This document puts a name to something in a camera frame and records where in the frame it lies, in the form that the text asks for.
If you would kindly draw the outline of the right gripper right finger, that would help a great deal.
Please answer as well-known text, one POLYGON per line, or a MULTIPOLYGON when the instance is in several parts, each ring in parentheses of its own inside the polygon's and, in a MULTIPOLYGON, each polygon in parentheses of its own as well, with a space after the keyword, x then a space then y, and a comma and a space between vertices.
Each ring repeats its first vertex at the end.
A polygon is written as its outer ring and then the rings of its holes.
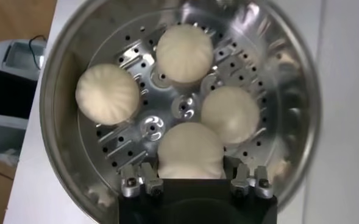
POLYGON ((239 193, 242 196, 247 196, 250 188, 259 198, 270 199, 274 196, 265 166, 258 166, 254 171, 254 176, 250 177, 248 166, 243 163, 239 164, 236 169, 236 176, 230 182, 230 187, 234 194, 239 193))

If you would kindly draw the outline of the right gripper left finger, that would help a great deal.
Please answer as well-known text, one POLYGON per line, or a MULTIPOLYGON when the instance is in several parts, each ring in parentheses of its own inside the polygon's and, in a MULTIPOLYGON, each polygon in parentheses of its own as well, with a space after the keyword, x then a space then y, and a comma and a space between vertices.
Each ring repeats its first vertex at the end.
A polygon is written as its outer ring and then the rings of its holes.
POLYGON ((138 197, 141 186, 150 196, 159 196, 163 192, 163 180, 160 179, 150 163, 141 163, 139 166, 128 164, 120 171, 121 193, 126 198, 138 197))

